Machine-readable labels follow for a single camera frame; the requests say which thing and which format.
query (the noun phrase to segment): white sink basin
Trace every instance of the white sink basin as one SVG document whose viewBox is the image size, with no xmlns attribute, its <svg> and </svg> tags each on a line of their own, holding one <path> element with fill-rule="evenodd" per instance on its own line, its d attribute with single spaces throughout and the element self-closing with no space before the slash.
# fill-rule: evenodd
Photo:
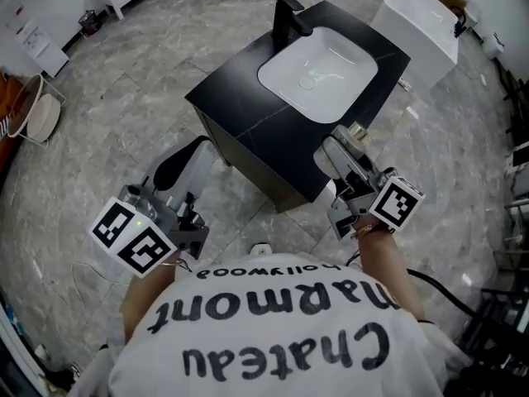
<svg viewBox="0 0 529 397">
<path fill-rule="evenodd" d="M 262 65 L 259 81 L 311 121 L 338 121 L 376 75 L 374 59 L 338 32 L 318 26 Z"/>
<path fill-rule="evenodd" d="M 456 21 L 439 0 L 384 0 L 371 27 L 410 56 L 404 79 L 429 89 L 457 64 Z"/>
</svg>

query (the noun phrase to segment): bracelet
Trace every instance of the bracelet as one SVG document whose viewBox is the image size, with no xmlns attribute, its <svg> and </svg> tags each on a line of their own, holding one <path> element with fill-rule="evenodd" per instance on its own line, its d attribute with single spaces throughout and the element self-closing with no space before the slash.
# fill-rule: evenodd
<svg viewBox="0 0 529 397">
<path fill-rule="evenodd" d="M 358 231 L 355 231 L 355 233 L 351 236 L 351 238 L 358 240 L 360 237 L 367 235 L 373 231 L 387 231 L 392 234 L 395 232 L 394 229 L 389 228 L 388 225 L 381 222 L 381 223 L 375 223 L 374 225 L 373 224 L 366 225 L 365 227 L 360 228 Z"/>
</svg>

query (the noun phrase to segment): wire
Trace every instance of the wire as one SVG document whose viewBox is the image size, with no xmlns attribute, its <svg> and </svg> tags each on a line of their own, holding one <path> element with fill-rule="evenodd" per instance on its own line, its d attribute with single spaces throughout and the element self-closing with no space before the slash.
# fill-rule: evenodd
<svg viewBox="0 0 529 397">
<path fill-rule="evenodd" d="M 419 278 L 420 280 L 426 281 L 428 284 L 433 285 L 436 287 L 449 301 L 453 303 L 454 306 L 456 306 L 461 311 L 465 312 L 472 318 L 481 318 L 474 310 L 472 310 L 469 306 L 467 306 L 465 303 L 463 303 L 461 300 L 459 300 L 457 297 L 455 297 L 446 287 L 441 284 L 438 280 L 434 280 L 430 276 L 423 274 L 421 272 L 417 272 L 413 269 L 407 270 L 408 274 L 415 276 Z"/>
<path fill-rule="evenodd" d="M 74 261 L 70 264 L 69 266 L 69 273 L 72 275 L 72 281 L 74 282 L 74 288 L 75 288 L 75 292 L 77 293 L 78 297 L 79 297 L 79 300 L 81 301 L 81 304 L 83 305 L 83 312 L 79 312 L 77 310 L 74 310 L 72 309 L 72 307 L 68 304 L 68 302 L 66 301 L 66 299 L 59 294 L 59 292 L 53 287 L 51 286 L 50 283 L 47 283 L 51 290 L 57 295 L 57 297 L 59 297 L 59 299 L 66 305 L 66 307 L 68 309 L 70 309 L 72 312 L 76 313 L 76 314 L 81 314 L 81 315 L 84 315 L 86 314 L 86 303 L 84 302 L 84 299 L 83 299 L 83 296 L 81 295 L 81 292 L 79 291 L 79 287 L 77 286 L 77 282 L 75 281 L 75 276 L 74 276 L 74 265 L 81 265 L 81 266 L 87 266 L 89 267 L 91 270 L 93 270 L 93 272 L 99 277 L 101 278 L 102 280 L 104 280 L 105 282 L 108 282 L 109 284 L 112 284 L 112 285 L 128 285 L 126 283 L 123 283 L 123 282 L 114 282 L 114 281 L 110 281 L 110 280 L 107 280 L 107 278 L 105 278 L 103 275 L 101 275 L 99 272 L 97 272 L 94 267 L 92 265 L 89 265 L 88 263 L 83 263 L 83 262 L 80 262 L 80 261 Z"/>
<path fill-rule="evenodd" d="M 77 286 L 77 282 L 75 281 L 75 276 L 74 276 L 74 265 L 81 265 L 81 266 L 87 266 L 89 267 L 91 270 L 93 270 L 93 272 L 99 277 L 101 278 L 103 281 L 105 282 L 108 282 L 109 284 L 111 285 L 129 285 L 128 283 L 124 283 L 124 282 L 114 282 L 114 281 L 110 281 L 108 280 L 107 278 L 105 278 L 103 275 L 101 275 L 99 272 L 97 272 L 95 270 L 95 268 L 88 264 L 88 263 L 83 263 L 83 262 L 80 262 L 80 261 L 74 261 L 72 262 L 72 264 L 70 265 L 69 267 L 69 272 L 70 274 L 72 275 L 72 281 L 74 282 L 74 288 L 75 288 L 75 292 L 77 293 L 78 297 L 79 297 L 79 300 L 81 300 L 81 304 L 83 305 L 83 312 L 79 312 L 77 310 L 74 310 L 72 309 L 72 307 L 68 304 L 68 302 L 66 301 L 66 299 L 59 294 L 59 292 L 53 288 L 51 286 L 50 283 L 47 283 L 49 285 L 49 287 L 51 288 L 51 290 L 57 295 L 57 297 L 59 297 L 59 299 L 66 305 L 66 307 L 68 309 L 70 309 L 72 312 L 76 313 L 76 314 L 81 314 L 81 315 L 84 315 L 86 314 L 86 303 L 84 302 L 84 299 L 83 299 L 83 296 L 81 295 L 81 292 L 79 291 L 79 287 Z M 174 265 L 174 266 L 180 266 L 181 268 L 189 271 L 189 272 L 193 272 L 190 268 L 189 268 L 189 265 L 188 265 L 188 262 L 186 262 L 184 259 L 178 259 L 175 263 L 171 263 L 171 264 L 165 264 L 165 263 L 162 263 L 162 265 Z"/>
<path fill-rule="evenodd" d="M 355 251 L 353 256 L 350 257 L 350 259 L 346 262 L 346 266 L 349 266 L 353 261 L 355 261 L 360 256 L 360 250 Z"/>
</svg>

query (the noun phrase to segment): gray tile floor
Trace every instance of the gray tile floor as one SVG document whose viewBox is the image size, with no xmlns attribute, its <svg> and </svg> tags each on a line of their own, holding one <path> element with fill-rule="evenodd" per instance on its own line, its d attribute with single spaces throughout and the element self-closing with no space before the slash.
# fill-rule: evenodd
<svg viewBox="0 0 529 397">
<path fill-rule="evenodd" d="M 329 1 L 364 22 L 382 2 Z M 0 195 L 2 291 L 31 342 L 50 350 L 52 366 L 89 361 L 126 290 L 108 281 L 130 280 L 87 237 L 88 226 L 156 155 L 204 133 L 183 96 L 271 29 L 274 0 L 136 0 L 124 13 L 124 21 L 110 17 L 71 49 L 55 81 L 69 102 L 50 149 L 24 143 Z M 369 153 L 379 167 L 396 166 L 427 193 L 397 235 L 407 263 L 469 304 L 478 293 L 461 276 L 473 286 L 490 279 L 491 249 L 501 240 L 508 122 L 501 97 L 492 63 L 465 34 L 458 66 L 429 96 L 417 99 L 397 87 L 369 129 Z M 408 104 L 412 111 L 405 110 Z M 325 190 L 314 204 L 277 214 L 253 184 L 217 160 L 198 204 L 211 228 L 204 263 L 244 254 L 262 241 L 276 251 L 345 262 L 355 246 L 339 243 L 329 229 L 331 198 Z M 457 336 L 466 318 L 433 289 L 420 287 L 430 318 Z"/>
</svg>

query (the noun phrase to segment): wall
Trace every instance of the wall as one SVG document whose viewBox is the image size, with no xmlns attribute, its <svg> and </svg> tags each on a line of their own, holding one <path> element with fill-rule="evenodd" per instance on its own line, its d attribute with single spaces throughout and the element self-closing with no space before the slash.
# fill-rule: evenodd
<svg viewBox="0 0 529 397">
<path fill-rule="evenodd" d="M 505 45 L 499 57 L 515 77 L 529 80 L 529 0 L 472 0 L 481 9 L 475 27 L 481 36 L 497 32 Z"/>
<path fill-rule="evenodd" d="M 0 11 L 12 0 L 0 0 Z M 99 13 L 104 9 L 100 0 L 17 0 L 31 13 L 37 23 L 59 46 L 65 45 L 80 29 L 79 18 L 85 10 Z M 0 66 L 12 74 L 32 75 L 42 71 L 14 43 L 3 25 L 0 26 Z"/>
</svg>

